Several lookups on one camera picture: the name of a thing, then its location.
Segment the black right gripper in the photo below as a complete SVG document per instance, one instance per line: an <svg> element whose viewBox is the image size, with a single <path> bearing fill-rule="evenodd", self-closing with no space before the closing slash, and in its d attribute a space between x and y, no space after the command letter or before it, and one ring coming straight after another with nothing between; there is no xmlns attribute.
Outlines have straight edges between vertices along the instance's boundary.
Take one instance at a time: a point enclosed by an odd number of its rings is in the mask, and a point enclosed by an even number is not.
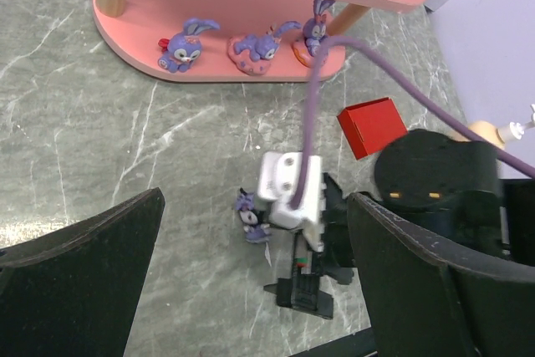
<svg viewBox="0 0 535 357"><path fill-rule="evenodd" d="M356 262L349 237L347 199L330 174L324 173L323 182L321 218L324 249L314 251L305 240L303 231L296 232L293 235L290 276L279 278L263 289L275 295L275 303L281 308L331 319L334 299L320 289L320 279L328 276L341 285L349 285L353 281Z"/></svg>

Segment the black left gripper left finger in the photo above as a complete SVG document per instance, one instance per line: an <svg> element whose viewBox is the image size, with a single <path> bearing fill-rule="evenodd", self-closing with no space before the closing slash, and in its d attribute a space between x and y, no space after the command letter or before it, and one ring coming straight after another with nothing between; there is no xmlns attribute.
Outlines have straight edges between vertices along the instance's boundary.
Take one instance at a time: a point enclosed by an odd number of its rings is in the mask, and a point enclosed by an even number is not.
<svg viewBox="0 0 535 357"><path fill-rule="evenodd" d="M1 251L3 356L121 356L165 198L140 193Z"/></svg>

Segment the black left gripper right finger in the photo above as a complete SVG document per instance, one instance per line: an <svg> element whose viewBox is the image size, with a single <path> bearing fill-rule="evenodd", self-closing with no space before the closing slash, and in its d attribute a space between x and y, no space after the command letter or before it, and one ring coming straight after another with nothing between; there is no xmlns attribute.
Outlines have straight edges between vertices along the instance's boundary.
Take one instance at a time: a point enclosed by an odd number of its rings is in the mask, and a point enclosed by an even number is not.
<svg viewBox="0 0 535 357"><path fill-rule="evenodd" d="M354 260L381 356L532 356L534 269L457 244L354 193Z"/></svg>

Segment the purple black figure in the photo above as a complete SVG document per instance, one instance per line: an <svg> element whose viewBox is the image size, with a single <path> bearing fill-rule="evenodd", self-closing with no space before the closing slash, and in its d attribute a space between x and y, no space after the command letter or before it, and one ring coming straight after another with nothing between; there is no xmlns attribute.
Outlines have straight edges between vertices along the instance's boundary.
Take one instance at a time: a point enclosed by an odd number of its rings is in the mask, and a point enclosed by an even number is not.
<svg viewBox="0 0 535 357"><path fill-rule="evenodd" d="M235 201L235 211L242 223L246 241L253 244L265 243L271 236L270 224L264 219L265 211L258 210L254 201L255 194L241 187Z"/></svg>

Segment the small purple bunny figure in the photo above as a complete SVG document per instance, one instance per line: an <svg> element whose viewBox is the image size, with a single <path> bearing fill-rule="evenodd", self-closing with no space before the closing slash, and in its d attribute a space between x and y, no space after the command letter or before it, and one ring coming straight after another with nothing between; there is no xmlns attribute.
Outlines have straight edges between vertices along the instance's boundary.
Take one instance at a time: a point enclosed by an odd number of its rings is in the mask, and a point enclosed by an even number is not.
<svg viewBox="0 0 535 357"><path fill-rule="evenodd" d="M184 22L182 31L172 38L161 38L158 45L162 55L158 66L170 73L185 73L202 53L200 34L207 30L219 30L220 24L211 19L190 18Z"/></svg>

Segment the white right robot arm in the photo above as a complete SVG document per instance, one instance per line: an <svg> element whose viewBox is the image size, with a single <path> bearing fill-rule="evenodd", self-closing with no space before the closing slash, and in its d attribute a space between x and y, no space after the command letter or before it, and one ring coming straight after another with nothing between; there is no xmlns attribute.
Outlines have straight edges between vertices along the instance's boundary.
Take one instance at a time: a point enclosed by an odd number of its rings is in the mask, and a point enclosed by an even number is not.
<svg viewBox="0 0 535 357"><path fill-rule="evenodd" d="M462 246L516 263L534 264L534 181L502 180L494 145L412 130L389 143L374 165L376 203L419 227ZM280 307L325 319L333 298L322 276L352 283L357 262L349 239L349 204L328 173L319 177L321 250L298 229L287 278L265 285Z"/></svg>

